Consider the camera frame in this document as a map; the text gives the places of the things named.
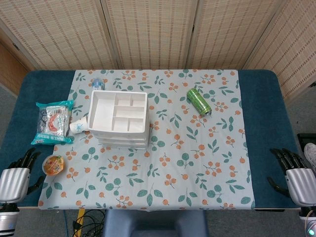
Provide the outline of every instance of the teal table edge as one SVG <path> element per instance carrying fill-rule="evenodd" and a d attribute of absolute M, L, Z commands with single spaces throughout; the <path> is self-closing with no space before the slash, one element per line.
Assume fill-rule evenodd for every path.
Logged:
<path fill-rule="evenodd" d="M 66 100 L 74 73 L 32 71 L 26 75 L 0 150 L 0 172 L 31 147 L 38 119 L 35 102 Z M 267 182 L 267 176 L 271 176 L 286 187 L 282 170 L 269 149 L 297 151 L 277 77 L 267 70 L 240 70 L 238 76 L 256 208 L 296 208 L 290 198 L 274 191 Z M 53 152 L 53 146 L 36 148 L 42 154 L 33 168 L 30 185 L 43 175 L 41 164 Z M 19 206 L 37 206 L 40 192 L 41 187 Z"/>

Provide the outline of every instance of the floral tablecloth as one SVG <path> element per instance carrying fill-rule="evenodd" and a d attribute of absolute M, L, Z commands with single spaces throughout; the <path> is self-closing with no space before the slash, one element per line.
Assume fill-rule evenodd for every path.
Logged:
<path fill-rule="evenodd" d="M 47 176 L 40 209 L 250 209 L 254 196 L 235 70 L 78 70 L 72 121 L 88 114 L 92 81 L 105 90 L 148 93 L 146 150 L 104 147 L 89 132 L 56 145 L 66 168 Z M 196 88 L 212 107 L 199 116 Z"/>

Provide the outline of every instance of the robotic hand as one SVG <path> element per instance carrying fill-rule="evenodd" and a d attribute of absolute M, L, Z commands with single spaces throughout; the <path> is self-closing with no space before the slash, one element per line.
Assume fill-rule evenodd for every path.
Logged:
<path fill-rule="evenodd" d="M 285 175 L 288 189 L 277 185 L 267 177 L 270 185 L 279 193 L 292 198 L 301 207 L 300 219 L 305 224 L 305 235 L 316 234 L 316 178 L 299 155 L 283 148 L 270 150 L 277 158 Z"/>
<path fill-rule="evenodd" d="M 0 237 L 13 236 L 19 214 L 17 203 L 22 201 L 26 195 L 36 190 L 44 181 L 41 176 L 33 186 L 29 186 L 32 167 L 40 152 L 33 153 L 35 148 L 29 149 L 23 158 L 12 162 L 2 172 L 0 178 Z"/>

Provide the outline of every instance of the white paper cup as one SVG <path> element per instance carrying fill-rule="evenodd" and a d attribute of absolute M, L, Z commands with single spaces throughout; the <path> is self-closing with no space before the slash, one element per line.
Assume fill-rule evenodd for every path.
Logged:
<path fill-rule="evenodd" d="M 70 127 L 70 131 L 73 134 L 77 134 L 77 133 L 81 133 L 83 131 L 88 131 L 88 122 L 87 122 L 87 116 L 72 122 L 71 124 L 69 124 Z"/>

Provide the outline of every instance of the green can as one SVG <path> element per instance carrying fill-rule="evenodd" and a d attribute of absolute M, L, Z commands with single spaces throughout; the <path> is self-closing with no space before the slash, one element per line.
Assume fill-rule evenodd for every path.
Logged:
<path fill-rule="evenodd" d="M 187 92 L 188 99 L 192 102 L 200 115 L 210 115 L 212 109 L 210 105 L 204 100 L 201 94 L 194 88 Z"/>

